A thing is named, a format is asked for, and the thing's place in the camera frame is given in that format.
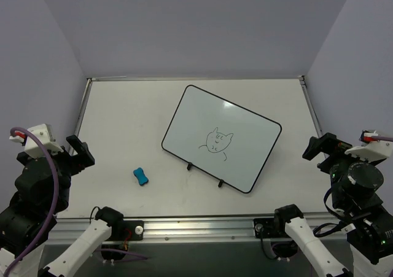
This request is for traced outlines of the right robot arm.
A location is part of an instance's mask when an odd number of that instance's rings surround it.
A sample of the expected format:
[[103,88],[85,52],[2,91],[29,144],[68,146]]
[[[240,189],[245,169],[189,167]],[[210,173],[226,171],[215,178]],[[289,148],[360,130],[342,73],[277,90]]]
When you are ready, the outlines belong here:
[[[384,182],[377,166],[392,155],[392,138],[364,130],[359,140],[361,145],[353,146],[326,133],[320,138],[311,137],[302,155],[305,160],[320,153],[327,155],[317,167],[330,177],[323,202],[331,199],[332,204],[326,210],[338,223],[310,228],[295,204],[274,212],[273,230],[297,245],[318,276],[392,274],[392,215],[376,194]],[[331,229],[322,232],[327,226]],[[337,232],[346,235],[352,252],[352,270],[334,258],[321,241]]]

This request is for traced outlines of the blue whiteboard eraser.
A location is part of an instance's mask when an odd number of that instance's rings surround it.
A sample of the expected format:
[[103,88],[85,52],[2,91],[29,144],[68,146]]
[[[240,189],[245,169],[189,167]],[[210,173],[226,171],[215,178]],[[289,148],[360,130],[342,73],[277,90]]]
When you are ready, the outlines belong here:
[[137,168],[133,171],[134,176],[136,177],[138,184],[140,186],[146,185],[149,182],[149,179],[144,173],[142,168]]

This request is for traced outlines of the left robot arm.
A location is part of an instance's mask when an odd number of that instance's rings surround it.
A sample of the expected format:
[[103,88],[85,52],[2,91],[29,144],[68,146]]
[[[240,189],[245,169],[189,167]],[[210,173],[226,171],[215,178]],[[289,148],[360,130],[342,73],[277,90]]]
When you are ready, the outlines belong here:
[[74,152],[41,144],[18,154],[16,193],[1,211],[1,276],[74,276],[107,241],[125,232],[123,214],[95,207],[90,219],[65,219],[71,179],[95,164],[86,143],[67,137]]

